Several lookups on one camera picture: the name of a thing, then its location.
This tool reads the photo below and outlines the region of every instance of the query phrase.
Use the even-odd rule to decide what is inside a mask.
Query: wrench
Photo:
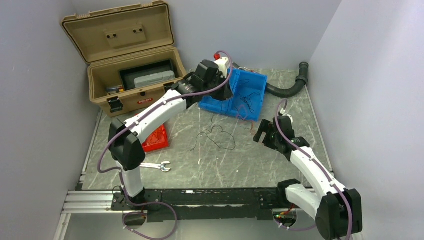
[[[167,164],[171,164],[169,161],[163,161],[162,163],[146,163],[142,162],[140,167],[142,168],[151,168],[151,169],[160,169],[162,172],[169,172],[171,170],[170,167],[166,167]]]

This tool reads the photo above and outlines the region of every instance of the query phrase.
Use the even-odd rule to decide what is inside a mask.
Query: black wire
[[[287,227],[287,228],[291,228],[296,223],[294,218],[282,218],[282,217],[281,218],[274,217],[274,218],[277,222],[279,222],[280,224],[282,224],[284,227]],[[293,222],[290,224],[290,226],[286,226],[289,219],[293,219]]]
[[[249,109],[249,111],[252,113],[252,114],[254,114],[255,113],[255,110],[252,108],[252,99],[251,99],[251,97],[253,96],[253,95],[257,95],[257,96],[260,96],[261,94],[259,93],[259,92],[252,92],[251,94],[249,94],[249,95],[247,95],[247,96],[241,96],[241,95],[238,95],[239,97],[240,97],[240,100],[243,102],[243,103],[245,103],[246,104],[246,106],[248,107],[248,109]]]
[[[123,194],[123,191],[122,191],[122,187],[121,186],[114,186],[113,188],[112,188],[112,194],[113,194],[113,196],[115,197],[115,198],[119,198],[119,196],[116,196],[115,195],[115,193],[114,193],[114,190],[116,189],[116,188],[119,188],[119,191],[121,192],[121,194]]]
[[[218,145],[218,143],[216,143],[214,140],[212,140],[212,138],[210,138],[209,137],[209,135],[208,135],[208,133],[207,132],[209,132],[209,134],[211,134],[213,131],[214,131],[214,128],[215,127],[220,127],[221,128],[221,131],[218,133],[218,134],[221,134],[221,133],[226,133],[226,134],[228,134],[228,135],[230,135],[231,136],[231,138],[232,138],[232,142],[233,142],[233,144],[234,144],[234,146],[232,147],[232,148],[228,148],[228,147],[221,147],[221,146],[219,146]],[[227,132],[227,131],[224,131],[224,129],[223,129],[223,127],[221,126],[221,125],[218,125],[218,124],[216,124],[216,125],[214,125],[210,130],[208,130],[208,129],[205,129],[205,130],[203,130],[202,132],[199,132],[198,134],[197,134],[197,136],[196,136],[196,144],[194,145],[194,147],[192,148],[192,149],[190,149],[190,151],[193,151],[195,148],[196,148],[196,146],[198,145],[198,137],[200,136],[200,134],[205,134],[206,135],[206,137],[209,139],[209,140],[211,140],[212,141],[212,143],[214,143],[219,149],[225,149],[225,150],[234,150],[235,148],[236,148],[236,140],[234,139],[234,136],[231,134],[231,133],[229,133],[229,132]]]

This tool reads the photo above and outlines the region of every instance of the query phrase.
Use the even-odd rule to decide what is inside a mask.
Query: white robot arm
[[[278,131],[297,147],[293,147]],[[306,177],[314,192],[306,189],[298,180],[290,179],[278,183],[277,199],[280,203],[292,203],[315,219],[316,227],[324,239],[336,239],[347,235],[348,206],[341,194],[347,199],[352,212],[352,233],[362,231],[361,196],[356,189],[347,189],[317,159],[309,143],[303,137],[296,137],[292,119],[284,114],[273,122],[262,120],[253,140],[282,153]]]
[[[146,154],[141,143],[144,143],[150,134],[170,118],[201,101],[203,96],[183,97],[170,102],[167,102],[167,100],[181,95],[204,92],[219,86],[225,81],[229,66],[227,57],[220,58],[215,62],[204,60],[198,65],[195,72],[189,73],[175,83],[161,99],[143,112],[123,123],[118,119],[112,121],[109,141],[125,128],[134,126],[117,138],[109,147],[116,165],[121,169],[125,189],[132,202],[138,204],[144,201],[145,188],[142,183],[140,164],[144,161]],[[223,101],[231,98],[233,93],[227,82],[225,86],[211,92],[209,96]]]

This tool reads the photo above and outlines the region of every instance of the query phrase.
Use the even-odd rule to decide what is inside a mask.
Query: wire
[[[234,144],[234,146],[233,147],[231,147],[231,148],[228,148],[228,147],[222,147],[222,146],[219,146],[218,145],[218,143],[216,143],[211,137],[209,137],[209,135],[206,133],[206,131],[208,131],[209,132],[209,134],[211,134],[213,131],[214,131],[214,128],[215,127],[220,127],[221,128],[221,131],[218,133],[218,134],[221,134],[221,133],[226,133],[226,134],[228,134],[228,135],[230,135],[231,136],[231,138],[232,138],[232,142],[233,142],[233,144]],[[197,134],[197,136],[196,136],[196,144],[194,145],[194,147],[192,148],[192,149],[190,149],[190,151],[193,151],[195,148],[196,148],[196,146],[198,145],[198,137],[201,135],[201,134],[205,134],[206,135],[206,137],[209,139],[209,140],[211,140],[212,141],[212,143],[214,143],[219,149],[225,149],[225,150],[234,150],[235,148],[236,148],[236,140],[234,139],[234,136],[231,134],[231,133],[229,133],[229,132],[227,132],[227,131],[224,131],[224,129],[223,129],[223,127],[221,126],[221,125],[219,125],[219,124],[216,124],[216,125],[214,125],[210,130],[209,129],[205,129],[205,130],[203,130],[202,132],[199,132],[198,134]]]
[[[295,205],[292,203],[290,208],[287,211],[283,211],[282,213],[280,213],[280,215],[287,215],[290,213],[291,210],[293,210],[293,208],[295,207]]]
[[[122,183],[122,185],[124,185],[124,177],[122,176],[122,172],[121,171],[119,172],[119,179],[120,179],[120,182]],[[129,203],[129,204],[131,204],[132,206],[143,207],[143,209],[144,209],[144,206],[148,206],[148,205],[155,205],[155,204],[162,205],[162,206],[165,206],[165,207],[169,208],[172,211],[172,214],[173,214],[173,216],[175,218],[175,223],[173,225],[173,228],[172,228],[171,232],[168,233],[168,235],[166,235],[164,237],[160,237],[160,238],[154,238],[154,237],[146,236],[146,235],[144,235],[144,234],[142,234],[142,233],[134,230],[133,228],[130,228],[127,225],[125,225],[125,219],[129,215],[134,215],[134,214],[144,215],[143,212],[133,211],[133,212],[129,212],[129,213],[125,214],[123,216],[123,218],[122,218],[122,224],[123,224],[123,226],[124,226],[125,229],[127,229],[127,230],[129,230],[129,231],[131,231],[131,232],[133,232],[135,234],[137,234],[140,237],[143,237],[143,238],[149,239],[149,240],[165,240],[165,239],[169,238],[170,236],[172,236],[172,234],[175,233],[175,231],[177,230],[177,221],[178,221],[177,212],[175,212],[175,210],[169,204],[166,204],[166,203],[161,202],[161,201],[152,201],[152,202],[145,202],[145,203],[134,203],[134,202],[132,202],[130,200],[130,197],[128,196],[128,192],[127,192],[127,189],[125,188],[125,186],[123,186],[123,194],[125,196],[126,202]]]
[[[164,202],[160,202],[160,201],[157,201],[156,202],[156,201],[154,201],[154,202],[146,202],[146,203],[137,204],[137,203],[134,203],[134,202],[130,201],[130,199],[128,197],[127,189],[125,188],[125,185],[124,185],[124,178],[122,176],[122,170],[121,170],[121,168],[118,167],[118,166],[115,166],[115,167],[108,168],[106,170],[102,170],[102,168],[101,168],[102,160],[105,157],[106,152],[111,147],[112,143],[114,143],[116,141],[116,139],[118,139],[120,136],[122,136],[126,131],[132,129],[136,125],[136,123],[141,122],[143,119],[145,119],[147,116],[149,116],[150,114],[152,114],[154,111],[156,111],[160,107],[165,106],[167,103],[169,103],[171,101],[174,101],[174,100],[177,100],[177,99],[194,97],[194,96],[201,96],[201,95],[207,95],[207,94],[213,93],[216,90],[218,90],[218,89],[222,88],[223,86],[225,86],[229,82],[229,80],[230,80],[230,78],[231,78],[231,76],[233,74],[233,60],[231,59],[230,55],[227,52],[225,52],[225,51],[220,50],[220,51],[217,51],[216,53],[217,54],[218,53],[223,53],[223,54],[227,55],[228,60],[229,60],[229,63],[230,63],[230,66],[231,66],[230,69],[229,69],[229,74],[228,74],[228,76],[227,76],[227,78],[225,79],[224,82],[222,82],[220,85],[218,85],[217,87],[215,87],[213,89],[210,89],[210,90],[207,90],[207,91],[202,91],[202,92],[195,92],[195,93],[189,93],[189,94],[184,94],[184,95],[179,95],[179,96],[171,97],[171,98],[169,98],[167,100],[164,100],[162,102],[162,104],[155,105],[150,110],[146,111],[146,113],[143,114],[137,121],[133,122],[131,125],[127,126],[122,131],[118,132],[114,137],[112,137],[112,139],[107,143],[106,147],[103,149],[103,151],[102,151],[102,153],[100,155],[100,158],[99,158],[99,160],[97,162],[97,171],[99,173],[101,173],[101,174],[110,172],[112,170],[118,170],[119,171],[119,179],[120,179],[120,182],[121,182],[121,184],[123,186],[123,192],[124,192],[125,198],[126,198],[127,202],[130,203],[131,205],[141,207],[141,206],[158,204],[158,205],[163,205],[163,206],[169,208],[172,211],[172,213],[173,213],[173,215],[175,217],[174,227],[173,227],[172,231],[168,235],[166,235],[166,236],[164,236],[162,238],[152,238],[152,237],[146,236],[146,235],[144,235],[144,234],[142,234],[142,233],[140,233],[138,231],[135,231],[132,228],[127,227],[125,225],[125,218],[129,215],[129,213],[126,214],[122,218],[122,223],[124,224],[124,227],[127,230],[129,230],[129,231],[131,231],[131,232],[133,232],[133,233],[135,233],[135,234],[137,234],[137,235],[139,235],[139,236],[141,236],[141,237],[143,237],[145,239],[149,239],[149,240],[164,240],[164,239],[169,238],[172,234],[174,234],[175,231],[177,230],[177,220],[178,220],[177,213],[175,212],[175,210],[170,205],[168,205],[168,204],[166,204]]]
[[[277,118],[278,118],[278,116],[279,116],[279,108],[280,108],[280,106],[282,105],[284,103],[284,107],[283,107],[283,109],[284,110],[286,110],[286,108],[287,108],[287,103],[288,103],[288,100],[287,100],[287,98],[284,98],[284,99],[282,99],[280,102],[279,102],[279,104],[278,104],[278,106],[277,106],[277,108],[276,108],[276,110],[275,110],[275,120],[277,120]],[[332,177],[327,173],[327,171],[326,171],[326,169],[315,159],[315,158],[312,158],[311,157],[311,155],[309,155],[306,151],[304,151],[303,149],[301,149],[300,147],[298,147],[296,144],[294,144],[292,141],[290,141],[290,139],[288,139],[287,137],[286,137],[286,135],[284,135],[284,133],[283,133],[283,131],[281,130],[281,128],[280,128],[280,125],[279,124],[276,124],[276,127],[277,127],[277,129],[278,129],[278,131],[279,131],[279,133],[281,134],[281,136],[284,138],[284,140],[288,143],[288,144],[290,144],[293,148],[295,148],[296,150],[299,150],[301,153],[303,153],[307,158],[309,158],[313,163],[315,163],[317,166],[318,166],[318,168],[322,171],[322,173],[324,173],[324,175],[325,175],[325,177],[327,178],[327,180],[329,181],[329,182],[332,182]],[[345,195],[342,193],[342,191],[339,189],[339,187],[336,185],[336,184],[334,184],[333,185],[333,188],[338,192],[338,194],[340,195],[340,197],[341,197],[341,199],[343,200],[343,202],[344,202],[344,205],[345,205],[345,207],[347,208],[347,219],[348,219],[348,224],[347,224],[347,233],[346,233],[346,238],[345,239],[347,239],[347,240],[349,240],[350,238],[351,238],[351,235],[352,235],[352,224],[353,224],[353,216],[352,216],[352,209],[351,209],[351,205],[349,204],[349,202],[348,202],[348,199],[345,197]]]

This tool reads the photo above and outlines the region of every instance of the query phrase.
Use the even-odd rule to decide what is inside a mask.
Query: toolbox
[[[61,25],[89,64],[90,101],[110,117],[149,107],[187,74],[180,54],[173,46],[170,10],[164,1],[74,14],[66,16]],[[167,70],[174,72],[174,79],[163,77],[159,82],[145,81],[141,87],[134,86],[112,94],[107,91],[123,86],[123,74],[135,74],[131,69],[144,69],[168,61],[171,66]],[[147,72],[147,79],[156,74]]]

